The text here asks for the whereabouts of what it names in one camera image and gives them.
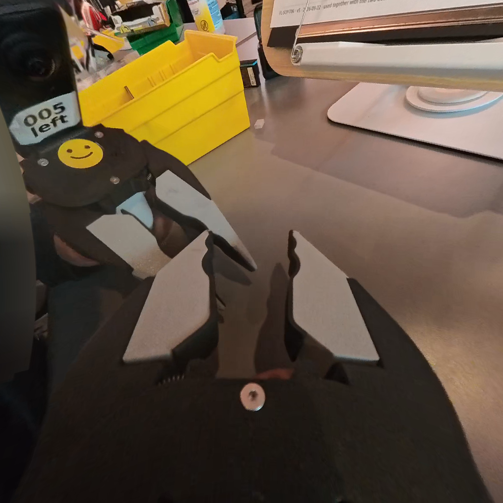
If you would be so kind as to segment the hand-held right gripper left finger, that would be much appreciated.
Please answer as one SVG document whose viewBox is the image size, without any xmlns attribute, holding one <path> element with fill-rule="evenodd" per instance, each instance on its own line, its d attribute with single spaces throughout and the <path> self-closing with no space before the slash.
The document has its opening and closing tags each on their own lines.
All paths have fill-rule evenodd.
<svg viewBox="0 0 503 503">
<path fill-rule="evenodd" d="M 184 370 L 218 344 L 213 236 L 205 231 L 155 276 L 128 346 L 125 364 L 164 362 Z"/>
</svg>

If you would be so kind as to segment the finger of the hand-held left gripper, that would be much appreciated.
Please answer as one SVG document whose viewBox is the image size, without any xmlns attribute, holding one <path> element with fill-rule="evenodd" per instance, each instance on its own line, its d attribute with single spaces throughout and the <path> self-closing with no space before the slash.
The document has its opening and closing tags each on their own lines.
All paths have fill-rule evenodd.
<svg viewBox="0 0 503 503">
<path fill-rule="evenodd" d="M 118 258 L 130 266 L 138 279 L 155 276 L 172 260 L 159 247 L 153 230 L 154 218 L 149 225 L 147 219 L 122 212 L 104 215 L 86 226 L 86 229 Z"/>
<path fill-rule="evenodd" d="M 257 270 L 252 255 L 212 199 L 171 171 L 157 178 L 156 195 L 174 221 L 200 232 L 209 231 L 225 255 L 248 271 Z"/>
</svg>

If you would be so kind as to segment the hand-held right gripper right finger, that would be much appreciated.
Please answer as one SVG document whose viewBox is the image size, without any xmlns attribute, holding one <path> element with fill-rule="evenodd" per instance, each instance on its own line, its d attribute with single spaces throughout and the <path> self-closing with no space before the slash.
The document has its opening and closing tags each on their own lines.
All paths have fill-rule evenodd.
<svg viewBox="0 0 503 503">
<path fill-rule="evenodd" d="M 296 230 L 288 235 L 285 347 L 292 362 L 313 356 L 336 364 L 374 366 L 380 357 L 349 277 Z"/>
</svg>

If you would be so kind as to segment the person's left hand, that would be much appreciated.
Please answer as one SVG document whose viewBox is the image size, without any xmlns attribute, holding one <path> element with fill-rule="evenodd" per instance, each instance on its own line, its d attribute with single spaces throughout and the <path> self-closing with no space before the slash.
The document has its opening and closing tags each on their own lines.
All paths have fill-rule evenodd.
<svg viewBox="0 0 503 503">
<path fill-rule="evenodd" d="M 56 234 L 53 235 L 53 245 L 56 255 L 73 268 L 86 270 L 100 265 L 99 262 L 78 253 Z"/>
</svg>

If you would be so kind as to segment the small yellow plastic bin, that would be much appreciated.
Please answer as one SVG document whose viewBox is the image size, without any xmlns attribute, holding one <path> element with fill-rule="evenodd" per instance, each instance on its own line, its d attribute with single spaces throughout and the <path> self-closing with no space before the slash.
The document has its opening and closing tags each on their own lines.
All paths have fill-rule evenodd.
<svg viewBox="0 0 503 503">
<path fill-rule="evenodd" d="M 94 35 L 92 41 L 95 45 L 101 46 L 115 54 L 119 50 L 125 49 L 125 40 L 121 37 L 116 37 L 114 34 L 107 35 L 104 33 Z"/>
</svg>

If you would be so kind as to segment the small black box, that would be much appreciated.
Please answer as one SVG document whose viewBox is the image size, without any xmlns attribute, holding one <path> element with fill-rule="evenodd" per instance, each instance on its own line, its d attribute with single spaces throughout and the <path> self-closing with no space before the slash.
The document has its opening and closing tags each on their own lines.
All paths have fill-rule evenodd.
<svg viewBox="0 0 503 503">
<path fill-rule="evenodd" d="M 240 61 L 240 72 L 245 89 L 258 88 L 261 86 L 260 69 L 257 59 Z"/>
</svg>

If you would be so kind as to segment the green plastic bin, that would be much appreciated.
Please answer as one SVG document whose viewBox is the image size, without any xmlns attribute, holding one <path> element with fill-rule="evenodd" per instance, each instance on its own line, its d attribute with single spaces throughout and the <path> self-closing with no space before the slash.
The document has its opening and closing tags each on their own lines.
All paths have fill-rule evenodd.
<svg viewBox="0 0 503 503">
<path fill-rule="evenodd" d="M 166 1 L 167 12 L 170 17 L 170 25 L 166 28 L 145 32 L 138 35 L 127 35 L 131 48 L 139 55 L 159 47 L 166 41 L 177 44 L 183 32 L 183 17 L 177 1 Z"/>
</svg>

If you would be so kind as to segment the white bottle with yellow label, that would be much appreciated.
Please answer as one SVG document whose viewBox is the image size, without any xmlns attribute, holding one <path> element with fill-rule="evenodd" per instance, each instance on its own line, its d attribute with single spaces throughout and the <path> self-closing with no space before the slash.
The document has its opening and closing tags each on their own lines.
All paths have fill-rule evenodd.
<svg viewBox="0 0 503 503">
<path fill-rule="evenodd" d="M 198 31 L 212 33 L 215 31 L 210 8 L 207 1 L 187 1 L 188 7 Z"/>
</svg>

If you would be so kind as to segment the bottle with blue label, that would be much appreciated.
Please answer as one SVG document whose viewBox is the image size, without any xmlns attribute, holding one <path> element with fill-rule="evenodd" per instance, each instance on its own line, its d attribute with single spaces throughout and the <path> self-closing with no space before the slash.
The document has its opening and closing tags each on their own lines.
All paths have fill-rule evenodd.
<svg viewBox="0 0 503 503">
<path fill-rule="evenodd" d="M 225 34 L 225 27 L 218 1 L 206 1 L 210 17 L 213 23 L 213 31 L 218 34 Z"/>
</svg>

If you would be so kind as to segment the wooden document stand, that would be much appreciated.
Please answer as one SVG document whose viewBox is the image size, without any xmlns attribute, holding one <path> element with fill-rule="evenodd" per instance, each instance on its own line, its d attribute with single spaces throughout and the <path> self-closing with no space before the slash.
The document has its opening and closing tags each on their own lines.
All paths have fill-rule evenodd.
<svg viewBox="0 0 503 503">
<path fill-rule="evenodd" d="M 273 5 L 273 70 L 357 83 L 331 122 L 502 161 L 502 4 L 271 28 Z"/>
</svg>

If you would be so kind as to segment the printed instruction sheet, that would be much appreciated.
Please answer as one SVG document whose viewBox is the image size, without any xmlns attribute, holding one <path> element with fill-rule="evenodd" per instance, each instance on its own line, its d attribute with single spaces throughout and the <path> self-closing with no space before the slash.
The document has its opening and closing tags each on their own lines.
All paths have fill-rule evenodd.
<svg viewBox="0 0 503 503">
<path fill-rule="evenodd" d="M 502 1 L 274 1 L 271 28 L 437 10 L 487 7 Z"/>
</svg>

